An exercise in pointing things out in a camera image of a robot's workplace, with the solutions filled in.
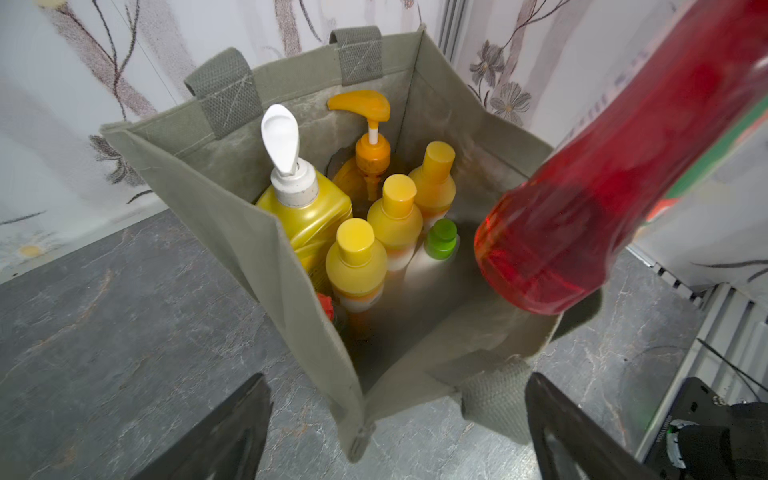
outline cable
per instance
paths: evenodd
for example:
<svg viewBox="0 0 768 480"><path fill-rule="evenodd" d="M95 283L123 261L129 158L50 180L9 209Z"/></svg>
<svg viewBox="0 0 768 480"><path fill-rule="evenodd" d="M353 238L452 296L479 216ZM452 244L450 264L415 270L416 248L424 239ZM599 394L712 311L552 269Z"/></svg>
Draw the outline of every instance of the cable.
<svg viewBox="0 0 768 480"><path fill-rule="evenodd" d="M762 383L758 382L757 380L752 378L748 373L744 372L742 369L740 369L739 367L737 367L734 364L732 364L731 362L729 362L727 358L725 358L724 356L720 355L720 353L717 352L717 350L715 350L709 343L703 341L700 338L696 338L696 340L698 340L707 350L709 350L710 352L714 353L717 356L717 358L723 360L730 368L732 368L736 372L736 374L739 376L739 378L742 379L742 381L744 382L744 385L746 385L746 387L748 389L750 389L750 391L755 396L757 401L758 402L762 402L762 400L760 400L760 396L757 395L757 392L755 392L755 390L752 388L750 383L747 382L746 379L752 380L753 382L755 382L755 384L757 386L759 386L761 389L763 389L766 392L768 392L768 389L765 387L765 385L763 385Z"/></svg>

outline yellow bottle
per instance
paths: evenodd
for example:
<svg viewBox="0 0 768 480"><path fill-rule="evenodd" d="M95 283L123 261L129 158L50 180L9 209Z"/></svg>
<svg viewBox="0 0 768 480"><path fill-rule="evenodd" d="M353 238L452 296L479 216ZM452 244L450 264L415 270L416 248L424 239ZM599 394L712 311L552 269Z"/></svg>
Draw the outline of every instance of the yellow bottle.
<svg viewBox="0 0 768 480"><path fill-rule="evenodd" d="M400 271L413 257L422 231L422 214L413 204L416 185L405 175L384 180L382 198L368 210L368 223L387 252L387 269Z"/></svg>
<svg viewBox="0 0 768 480"><path fill-rule="evenodd" d="M272 105L261 120L261 136L275 168L256 206L274 214L320 293L330 295L326 255L336 230L352 217L352 203L336 185L299 158L299 125L287 108Z"/></svg>
<svg viewBox="0 0 768 480"><path fill-rule="evenodd" d="M379 198L381 176L392 153L389 142L379 133L379 122L389 120L389 102L377 91L360 90L331 97L328 108L351 111L368 119L368 134L355 144L355 156L332 179L352 199L355 212L365 212Z"/></svg>
<svg viewBox="0 0 768 480"><path fill-rule="evenodd" d="M326 258L333 292L350 313L361 313L379 301L386 276L386 251L362 218L352 218L336 231Z"/></svg>
<svg viewBox="0 0 768 480"><path fill-rule="evenodd" d="M424 231L429 230L448 213L456 196L451 167L456 158L453 147L444 141L427 145L424 163L408 176L416 184L416 206L422 212Z"/></svg>

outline red bottle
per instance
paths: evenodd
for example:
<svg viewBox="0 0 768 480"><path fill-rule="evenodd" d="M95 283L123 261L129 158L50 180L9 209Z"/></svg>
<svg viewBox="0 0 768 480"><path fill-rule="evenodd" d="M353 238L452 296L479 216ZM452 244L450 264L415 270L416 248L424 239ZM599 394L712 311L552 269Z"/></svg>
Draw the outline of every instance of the red bottle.
<svg viewBox="0 0 768 480"><path fill-rule="evenodd" d="M480 269L516 306L560 313L595 291L667 189L768 92L768 0L680 15L478 228Z"/></svg>

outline yellow cap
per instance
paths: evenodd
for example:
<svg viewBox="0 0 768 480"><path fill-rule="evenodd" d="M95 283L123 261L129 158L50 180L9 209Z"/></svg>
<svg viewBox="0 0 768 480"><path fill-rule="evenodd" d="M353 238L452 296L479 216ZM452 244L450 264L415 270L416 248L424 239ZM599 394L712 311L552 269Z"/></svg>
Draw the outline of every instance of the yellow cap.
<svg viewBox="0 0 768 480"><path fill-rule="evenodd" d="M390 175L384 180L382 209L387 217L405 218L413 209L416 184L406 175Z"/></svg>
<svg viewBox="0 0 768 480"><path fill-rule="evenodd" d="M349 266L363 266L371 260L371 247L376 237L370 223L362 218L350 218L336 231L339 256Z"/></svg>
<svg viewBox="0 0 768 480"><path fill-rule="evenodd" d="M444 141L433 141L427 145L424 153L424 176L438 182L443 182L451 174L451 167L456 158L453 147Z"/></svg>

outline green cap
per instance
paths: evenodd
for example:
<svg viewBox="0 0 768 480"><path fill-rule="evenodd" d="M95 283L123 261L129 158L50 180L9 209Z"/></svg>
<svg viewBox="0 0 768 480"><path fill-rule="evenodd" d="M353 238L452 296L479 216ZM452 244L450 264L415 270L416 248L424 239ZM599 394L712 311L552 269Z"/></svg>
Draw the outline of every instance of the green cap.
<svg viewBox="0 0 768 480"><path fill-rule="evenodd" d="M441 218L429 229L424 250L427 255L437 260L450 257L456 248L456 224L447 218Z"/></svg>

